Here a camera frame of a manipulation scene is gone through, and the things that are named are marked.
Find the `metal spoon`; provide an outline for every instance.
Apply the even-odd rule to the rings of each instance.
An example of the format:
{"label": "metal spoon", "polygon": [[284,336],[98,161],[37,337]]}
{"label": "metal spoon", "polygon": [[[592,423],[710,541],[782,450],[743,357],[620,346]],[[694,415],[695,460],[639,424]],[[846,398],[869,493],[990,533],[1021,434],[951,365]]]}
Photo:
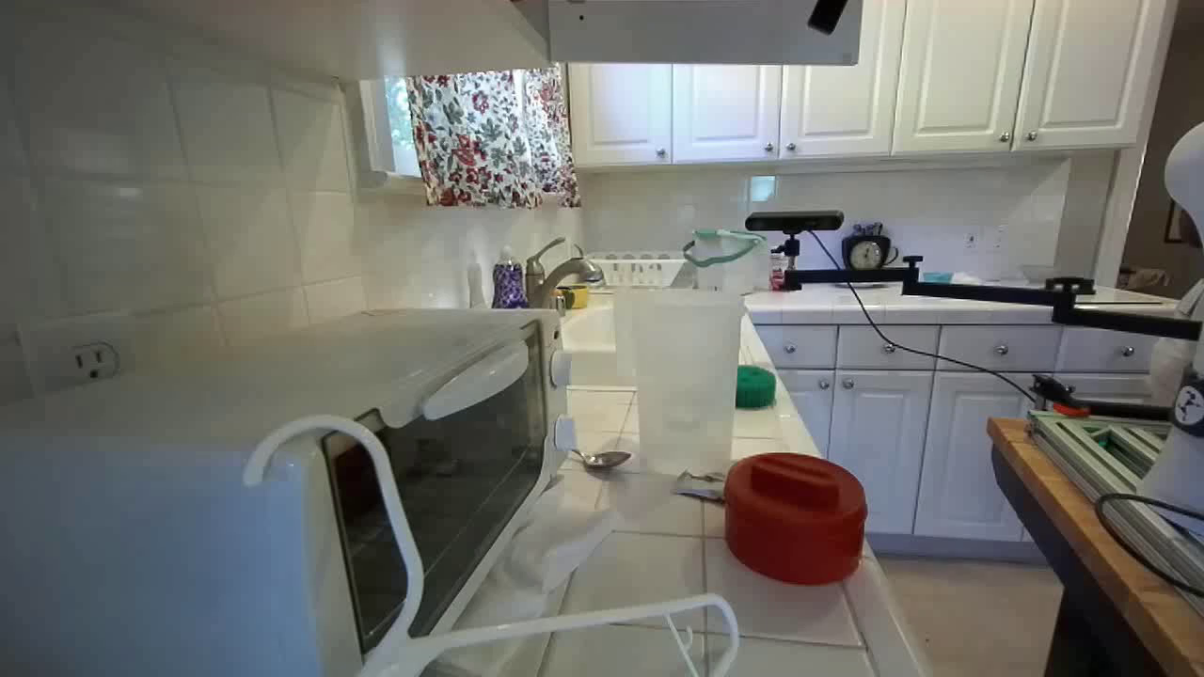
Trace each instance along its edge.
{"label": "metal spoon", "polygon": [[634,457],[630,450],[576,450],[580,465],[592,472],[592,473],[611,473],[619,472],[620,462],[630,462]]}

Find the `wire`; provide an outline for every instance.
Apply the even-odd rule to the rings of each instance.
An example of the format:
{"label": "wire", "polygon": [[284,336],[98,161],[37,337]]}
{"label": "wire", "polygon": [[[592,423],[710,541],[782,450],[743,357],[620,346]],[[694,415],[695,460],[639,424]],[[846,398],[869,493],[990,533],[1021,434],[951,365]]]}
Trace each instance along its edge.
{"label": "wire", "polygon": [[1145,503],[1145,508],[1160,508],[1160,510],[1185,515],[1185,519],[1204,519],[1204,510],[1190,510],[1190,508],[1183,508],[1183,503],[1152,500],[1152,498],[1139,498],[1139,493],[1104,493],[1104,498],[1095,500],[1095,515],[1099,515],[1104,530],[1105,530],[1133,561],[1139,561],[1139,563],[1145,563],[1152,576],[1160,576],[1163,582],[1170,582],[1170,587],[1179,587],[1179,589],[1185,589],[1185,594],[1192,594],[1192,598],[1204,598],[1204,587],[1192,587],[1192,582],[1170,576],[1167,569],[1152,563],[1133,541],[1125,541],[1120,530],[1113,527],[1111,510],[1105,510],[1111,503]]}
{"label": "wire", "polygon": [[[829,252],[829,243],[817,236],[817,231],[807,231],[807,233],[819,243],[819,252],[829,257],[829,262],[838,268],[838,258]],[[958,360],[958,357],[948,357],[948,355],[914,349],[914,346],[902,346],[902,341],[888,337],[888,330],[882,330],[882,322],[869,316],[858,286],[856,286],[856,283],[842,283],[842,286],[856,292],[856,302],[858,302],[867,322],[872,329],[872,336],[878,336],[882,341],[896,346],[898,355],[935,357],[935,360],[945,360],[945,365],[958,365],[958,369],[970,369],[970,374],[999,378],[1000,383],[1017,386],[1029,403],[1046,408],[1046,398],[1040,398],[1031,386],[1007,379],[1007,378],[999,374],[999,369],[985,369],[985,365],[976,365],[976,360]]]}

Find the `red container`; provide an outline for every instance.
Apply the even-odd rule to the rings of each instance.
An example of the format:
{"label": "red container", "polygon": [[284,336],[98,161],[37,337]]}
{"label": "red container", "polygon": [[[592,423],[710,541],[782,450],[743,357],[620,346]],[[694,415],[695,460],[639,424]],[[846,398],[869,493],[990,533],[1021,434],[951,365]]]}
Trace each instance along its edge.
{"label": "red container", "polygon": [[867,539],[861,483],[810,457],[754,457],[726,473],[726,548],[782,582],[838,582]]}

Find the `tile backsplash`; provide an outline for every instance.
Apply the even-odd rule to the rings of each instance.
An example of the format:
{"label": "tile backsplash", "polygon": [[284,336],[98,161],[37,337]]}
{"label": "tile backsplash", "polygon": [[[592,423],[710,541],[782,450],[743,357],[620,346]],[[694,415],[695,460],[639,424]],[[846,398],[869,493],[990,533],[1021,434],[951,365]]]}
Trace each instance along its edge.
{"label": "tile backsplash", "polygon": [[102,8],[3,5],[0,403],[29,395],[29,322],[121,314],[126,365],[161,365],[366,304],[491,304],[502,252],[677,252],[758,207],[888,222],[928,268],[1055,268],[1068,171],[588,172],[583,211],[432,211],[358,192],[334,82]]}

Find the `floral curtain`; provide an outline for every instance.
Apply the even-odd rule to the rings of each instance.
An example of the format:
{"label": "floral curtain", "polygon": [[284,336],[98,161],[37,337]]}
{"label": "floral curtain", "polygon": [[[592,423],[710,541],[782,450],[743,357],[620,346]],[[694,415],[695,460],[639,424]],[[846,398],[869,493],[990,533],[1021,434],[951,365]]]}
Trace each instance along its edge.
{"label": "floral curtain", "polygon": [[557,68],[410,80],[424,202],[580,207]]}

